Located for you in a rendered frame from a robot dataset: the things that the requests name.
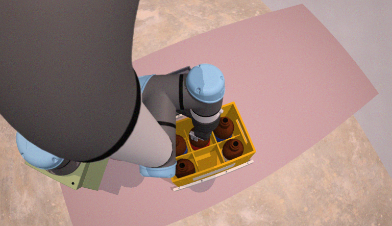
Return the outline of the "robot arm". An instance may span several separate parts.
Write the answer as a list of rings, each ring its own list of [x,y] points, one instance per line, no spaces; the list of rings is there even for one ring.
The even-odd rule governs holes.
[[[139,1],[0,0],[0,115],[29,164],[68,175],[110,157],[172,178],[176,110],[220,111],[225,79],[214,65],[137,76]]]

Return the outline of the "yellow bottle crate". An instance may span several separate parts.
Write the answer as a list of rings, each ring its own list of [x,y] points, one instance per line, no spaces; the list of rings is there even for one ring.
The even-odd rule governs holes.
[[[187,117],[178,120],[176,121],[176,134],[182,136],[185,139],[188,148],[188,153],[176,157],[176,160],[179,159],[190,160],[195,166],[196,173],[187,175],[179,179],[176,176],[171,178],[171,180],[177,186],[180,187],[186,184],[190,184],[198,180],[202,180],[204,178],[213,176],[220,172],[229,170],[243,163],[246,163],[256,152],[235,102],[222,105],[222,109],[223,109],[223,113],[221,114],[220,117],[224,117],[224,116],[228,117],[234,123],[234,131],[232,137],[229,139],[238,139],[242,142],[244,147],[243,154],[240,157],[225,162],[222,156],[222,148],[225,142],[228,141],[229,139],[217,143],[217,140],[213,132],[210,136],[209,146],[198,150],[193,150],[189,142],[189,132],[194,127],[192,124],[192,119]],[[185,138],[185,135],[187,137],[188,143]],[[191,151],[188,145],[190,145]]]

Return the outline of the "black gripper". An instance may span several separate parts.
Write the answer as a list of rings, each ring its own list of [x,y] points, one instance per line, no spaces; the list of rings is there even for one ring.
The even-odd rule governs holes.
[[[191,139],[194,141],[208,140],[212,131],[217,128],[219,125],[220,116],[223,113],[223,109],[211,117],[201,117],[196,115],[191,109],[184,110],[176,110],[177,113],[180,113],[186,117],[192,119],[192,124],[195,127],[194,132],[190,131]]]

